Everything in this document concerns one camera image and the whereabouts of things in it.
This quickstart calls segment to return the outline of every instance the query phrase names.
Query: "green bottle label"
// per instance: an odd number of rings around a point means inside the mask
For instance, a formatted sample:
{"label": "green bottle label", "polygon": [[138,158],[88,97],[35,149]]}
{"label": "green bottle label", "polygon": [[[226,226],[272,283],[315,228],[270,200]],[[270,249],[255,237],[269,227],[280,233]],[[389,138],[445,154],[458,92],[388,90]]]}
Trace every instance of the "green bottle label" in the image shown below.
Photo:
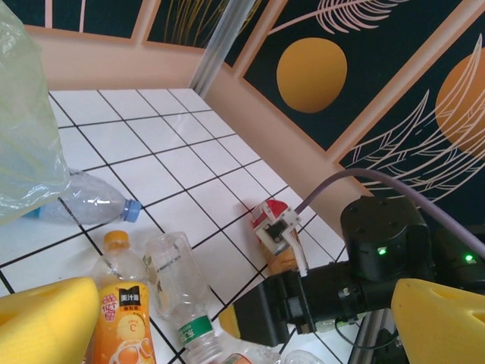
{"label": "green bottle label", "polygon": [[190,341],[201,337],[203,334],[212,331],[212,323],[209,317],[202,316],[179,328],[180,339],[185,346]]}

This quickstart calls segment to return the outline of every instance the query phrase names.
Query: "black cable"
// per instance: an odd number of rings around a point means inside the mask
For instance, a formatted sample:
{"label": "black cable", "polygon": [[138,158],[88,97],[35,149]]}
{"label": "black cable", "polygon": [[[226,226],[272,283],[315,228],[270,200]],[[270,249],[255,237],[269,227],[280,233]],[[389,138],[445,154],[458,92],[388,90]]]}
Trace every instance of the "black cable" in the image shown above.
{"label": "black cable", "polygon": [[342,334],[342,332],[339,330],[339,327],[337,326],[339,324],[339,322],[341,322],[341,321],[342,320],[340,318],[336,318],[335,319],[335,330],[336,330],[337,334],[343,340],[345,340],[347,343],[349,343],[350,345],[352,345],[355,349],[360,349],[360,350],[377,350],[377,349],[380,349],[381,347],[386,347],[387,345],[392,344],[394,341],[396,341],[397,337],[399,336],[399,332],[397,332],[397,330],[396,330],[396,331],[394,331],[394,334],[389,339],[389,341],[387,341],[384,344],[374,345],[373,347],[361,347],[360,345],[357,345],[356,343],[351,342],[344,334]]}

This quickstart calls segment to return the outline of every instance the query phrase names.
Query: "purple cable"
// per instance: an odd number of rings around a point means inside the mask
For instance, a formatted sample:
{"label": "purple cable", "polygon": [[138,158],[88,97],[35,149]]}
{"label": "purple cable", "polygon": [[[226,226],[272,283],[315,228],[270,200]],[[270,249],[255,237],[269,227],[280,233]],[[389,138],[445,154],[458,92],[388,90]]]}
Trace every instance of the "purple cable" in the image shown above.
{"label": "purple cable", "polygon": [[300,203],[300,205],[295,209],[295,212],[300,214],[308,205],[310,205],[315,197],[317,197],[323,190],[329,187],[336,180],[351,176],[369,178],[370,180],[376,180],[382,184],[392,187],[403,196],[408,197],[416,205],[420,206],[430,216],[435,218],[444,228],[452,232],[458,239],[460,239],[460,241],[468,245],[470,249],[485,259],[485,244],[478,240],[478,238],[475,237],[470,231],[465,229],[454,218],[432,203],[429,199],[421,195],[419,192],[413,190],[411,187],[406,186],[400,180],[395,180],[387,174],[378,171],[363,168],[350,168],[337,172],[328,177],[317,188],[315,188],[314,191],[310,193],[310,195],[303,200],[302,203]]}

